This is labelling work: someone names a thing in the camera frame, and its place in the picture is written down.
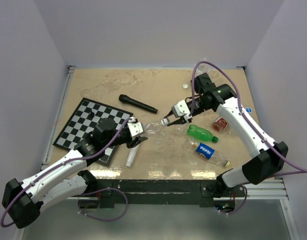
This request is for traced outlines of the blue Pocari Sweat cap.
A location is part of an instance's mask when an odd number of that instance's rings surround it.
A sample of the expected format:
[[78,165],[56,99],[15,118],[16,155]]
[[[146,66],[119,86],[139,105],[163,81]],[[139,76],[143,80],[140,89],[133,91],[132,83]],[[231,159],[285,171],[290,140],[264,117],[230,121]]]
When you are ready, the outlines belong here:
[[249,114],[252,113],[252,109],[251,109],[250,107],[247,107],[245,110],[246,110],[246,112],[249,113]]

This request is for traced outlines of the white label tea bottle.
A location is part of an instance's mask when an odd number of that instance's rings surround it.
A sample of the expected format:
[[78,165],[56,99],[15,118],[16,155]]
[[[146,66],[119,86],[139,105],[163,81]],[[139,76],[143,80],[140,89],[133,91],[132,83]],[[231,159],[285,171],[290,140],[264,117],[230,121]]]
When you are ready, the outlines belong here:
[[201,63],[196,70],[194,71],[195,77],[203,75],[203,74],[208,74],[210,72],[210,66],[206,63]]

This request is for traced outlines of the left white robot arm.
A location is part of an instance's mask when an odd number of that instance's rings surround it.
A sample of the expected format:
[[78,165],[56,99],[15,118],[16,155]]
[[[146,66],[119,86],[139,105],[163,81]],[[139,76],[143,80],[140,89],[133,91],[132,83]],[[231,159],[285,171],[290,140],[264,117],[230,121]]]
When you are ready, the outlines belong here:
[[56,163],[22,181],[9,180],[4,188],[4,212],[0,225],[22,229],[33,223],[42,211],[71,196],[92,196],[97,191],[95,177],[85,168],[98,161],[109,147],[126,145],[132,149],[146,141],[146,127],[135,117],[120,128],[104,118]]

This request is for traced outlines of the white cap with square mark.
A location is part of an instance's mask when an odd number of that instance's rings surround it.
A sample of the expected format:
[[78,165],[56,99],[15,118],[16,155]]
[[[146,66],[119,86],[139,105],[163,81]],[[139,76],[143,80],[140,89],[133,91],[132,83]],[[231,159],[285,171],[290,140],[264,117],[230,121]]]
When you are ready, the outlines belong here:
[[168,126],[168,125],[170,124],[170,120],[169,120],[168,118],[163,118],[163,119],[160,120],[160,123],[161,123],[164,127],[166,127],[166,126]]

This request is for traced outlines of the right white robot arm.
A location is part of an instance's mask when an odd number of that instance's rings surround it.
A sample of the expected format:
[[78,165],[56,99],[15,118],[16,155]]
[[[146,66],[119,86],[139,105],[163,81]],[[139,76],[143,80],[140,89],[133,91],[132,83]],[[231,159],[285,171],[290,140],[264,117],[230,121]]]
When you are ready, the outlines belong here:
[[216,191],[219,195],[226,197],[234,191],[234,187],[241,184],[257,185],[283,168],[288,146],[283,141],[276,142],[265,133],[248,113],[242,114],[245,109],[228,84],[216,86],[209,75],[203,73],[195,77],[194,91],[198,97],[189,102],[179,101],[171,108],[168,116],[175,116],[175,121],[171,122],[165,116],[160,123],[164,127],[183,125],[190,123],[194,116],[213,110],[238,134],[251,160],[216,178]]

